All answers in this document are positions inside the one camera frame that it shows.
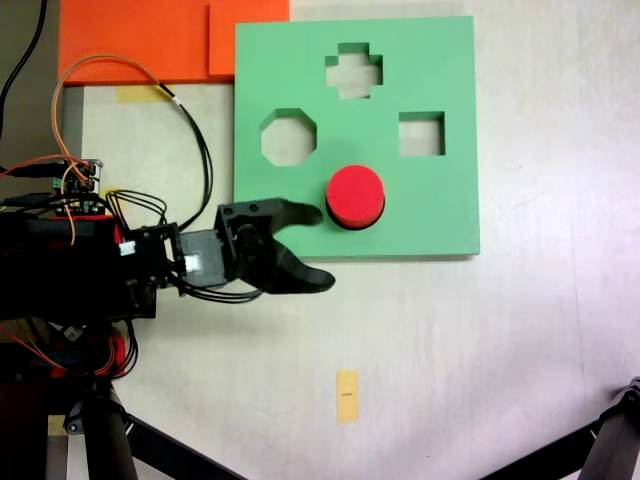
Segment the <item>orange foam board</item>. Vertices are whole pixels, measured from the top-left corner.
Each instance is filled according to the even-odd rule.
[[[116,53],[165,83],[233,82],[236,24],[288,20],[289,0],[60,0],[58,77],[84,56]],[[144,73],[111,60],[83,65],[65,81],[145,83]]]
[[[206,82],[209,0],[61,0],[58,76],[76,60],[116,53],[144,64],[167,83]],[[79,67],[67,85],[149,83],[114,61]]]
[[[237,23],[289,21],[289,0],[211,0],[209,9],[209,75],[232,82],[235,75]]]

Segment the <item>red cylinder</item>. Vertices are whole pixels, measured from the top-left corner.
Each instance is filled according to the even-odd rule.
[[[338,170],[327,186],[327,207],[335,222],[358,230],[370,227],[384,210],[384,185],[378,174],[364,165]]]

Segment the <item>circuit board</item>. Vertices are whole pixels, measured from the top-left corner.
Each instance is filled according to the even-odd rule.
[[[95,193],[96,195],[100,194],[100,173],[102,170],[102,162],[100,160],[87,160],[89,165],[78,165],[78,171],[87,177],[89,180],[88,183],[84,183],[80,180],[76,175],[70,172],[64,181],[64,193]],[[66,167],[67,163],[64,160],[61,160],[61,165]],[[64,173],[66,168],[62,168],[61,172]],[[56,193],[62,193],[62,177],[61,174],[59,177],[54,177],[53,179],[53,188]],[[105,208],[104,205],[95,202],[93,200],[82,200],[69,203],[69,210],[71,215],[75,216],[87,216],[87,215],[104,215]],[[55,210],[56,216],[64,216],[66,215],[66,211],[63,207],[59,207]]]

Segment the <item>yellow tape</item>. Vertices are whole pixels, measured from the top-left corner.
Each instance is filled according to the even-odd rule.
[[[49,415],[49,436],[50,437],[64,437],[67,436],[67,431],[64,429],[64,415]]]
[[[336,381],[338,423],[358,420],[358,372],[338,370]]]
[[[116,100],[118,103],[157,103],[169,101],[169,96],[157,85],[123,85],[116,87]]]
[[[99,195],[101,198],[107,198],[107,193],[113,192],[114,190],[120,190],[120,187],[101,187]],[[122,202],[120,204],[120,209],[125,212],[127,210],[127,202]]]

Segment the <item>green foam board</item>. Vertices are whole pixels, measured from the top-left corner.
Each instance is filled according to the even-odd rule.
[[[369,98],[327,86],[339,53],[368,49],[382,64]],[[303,113],[316,148],[296,166],[262,153],[262,131]],[[404,157],[399,122],[439,119],[444,152]],[[325,190],[341,167],[373,168],[385,210],[364,230],[326,215]],[[316,227],[278,235],[304,257],[470,255],[480,251],[473,19],[421,18],[240,24],[236,34],[236,201],[284,197],[325,213]]]

